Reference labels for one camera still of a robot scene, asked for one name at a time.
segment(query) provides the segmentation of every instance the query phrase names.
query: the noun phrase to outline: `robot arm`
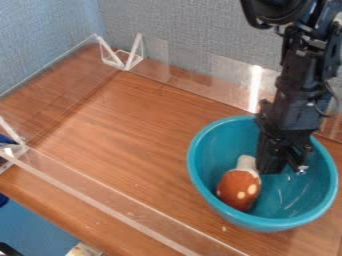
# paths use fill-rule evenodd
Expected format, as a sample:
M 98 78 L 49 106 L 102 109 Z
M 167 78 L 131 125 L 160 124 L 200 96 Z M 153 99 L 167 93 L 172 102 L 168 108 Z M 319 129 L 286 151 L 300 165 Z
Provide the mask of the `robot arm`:
M 256 167 L 279 173 L 286 164 L 307 168 L 312 151 L 310 135 L 327 117 L 331 98 L 328 80 L 340 65 L 342 26 L 335 21 L 342 0 L 240 0 L 249 25 L 275 27 L 283 37 L 273 102 L 260 102 Z

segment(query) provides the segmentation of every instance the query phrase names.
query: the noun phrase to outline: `blue plastic bowl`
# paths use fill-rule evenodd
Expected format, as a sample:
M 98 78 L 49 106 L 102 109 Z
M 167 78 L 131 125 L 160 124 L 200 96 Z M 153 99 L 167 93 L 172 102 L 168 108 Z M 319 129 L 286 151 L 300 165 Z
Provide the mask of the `blue plastic bowl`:
M 215 196 L 223 173 L 236 166 L 241 154 L 255 156 L 259 128 L 251 116 L 225 118 L 209 124 L 192 140 L 187 165 L 192 183 L 203 198 L 235 225 L 259 232 L 298 227 L 330 208 L 338 192 L 338 171 L 322 144 L 312 138 L 310 168 L 296 174 L 261 175 L 261 192 L 253 208 L 243 213 Z

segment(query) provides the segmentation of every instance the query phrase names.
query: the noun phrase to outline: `bowl rim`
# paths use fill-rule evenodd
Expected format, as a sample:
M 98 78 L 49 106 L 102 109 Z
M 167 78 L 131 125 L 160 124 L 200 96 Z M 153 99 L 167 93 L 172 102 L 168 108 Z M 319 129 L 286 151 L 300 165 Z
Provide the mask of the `bowl rim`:
M 328 208 L 332 205 L 332 202 L 336 197 L 338 193 L 338 170 L 336 166 L 332 160 L 332 157 L 330 156 L 330 153 L 327 152 L 323 145 L 318 142 L 315 138 L 311 137 L 312 145 L 315 149 L 322 154 L 323 158 L 326 159 L 327 166 L 328 166 L 328 172 L 330 172 L 330 188 L 327 190 L 326 196 L 320 203 L 306 213 L 291 217 L 291 218 L 265 218 L 249 215 L 248 213 L 244 213 L 241 211 L 237 211 L 232 207 L 229 207 L 227 204 L 224 204 L 209 192 L 207 187 L 204 186 L 197 173 L 195 172 L 195 153 L 196 153 L 196 146 L 200 143 L 201 139 L 204 138 L 205 134 L 213 130 L 217 126 L 237 122 L 237 121 L 252 121 L 255 120 L 253 116 L 233 116 L 223 118 L 211 124 L 208 124 L 196 134 L 193 137 L 188 153 L 187 153 L 187 169 L 189 173 L 189 178 L 192 181 L 192 184 L 195 185 L 200 195 L 204 197 L 207 203 L 215 208 L 220 209 L 220 211 L 224 213 L 225 216 L 228 216 L 231 219 L 239 220 L 244 224 L 249 224 L 251 226 L 259 226 L 259 227 L 269 227 L 269 228 L 286 228 L 286 227 L 294 227 L 299 226 L 304 223 L 311 222 L 316 218 L 319 218 L 324 212 L 328 210 Z

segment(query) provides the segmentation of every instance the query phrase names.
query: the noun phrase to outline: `textured wall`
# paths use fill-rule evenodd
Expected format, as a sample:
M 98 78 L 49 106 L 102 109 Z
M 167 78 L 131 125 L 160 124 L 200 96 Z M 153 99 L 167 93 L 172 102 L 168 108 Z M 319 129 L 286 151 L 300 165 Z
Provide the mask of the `textured wall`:
M 239 1 L 98 0 L 111 45 L 129 49 L 136 32 L 276 69 L 280 39 L 251 28 Z
M 96 0 L 1 0 L 0 21 L 0 92 L 104 31 Z

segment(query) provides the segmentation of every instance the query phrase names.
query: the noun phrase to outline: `wooden table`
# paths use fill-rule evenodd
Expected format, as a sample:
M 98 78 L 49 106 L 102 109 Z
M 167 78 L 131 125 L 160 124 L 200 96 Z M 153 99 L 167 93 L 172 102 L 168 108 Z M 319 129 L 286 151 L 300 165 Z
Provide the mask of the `wooden table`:
M 40 152 L 241 252 L 342 255 L 340 194 L 316 221 L 264 234 L 227 223 L 196 192 L 185 168 L 189 141 L 213 120 L 245 115 L 241 110 L 101 65 L 93 47 L 14 91 L 0 109 Z M 342 145 L 319 140 L 340 169 Z M 0 191 L 108 255 L 179 255 L 18 167 L 0 176 Z

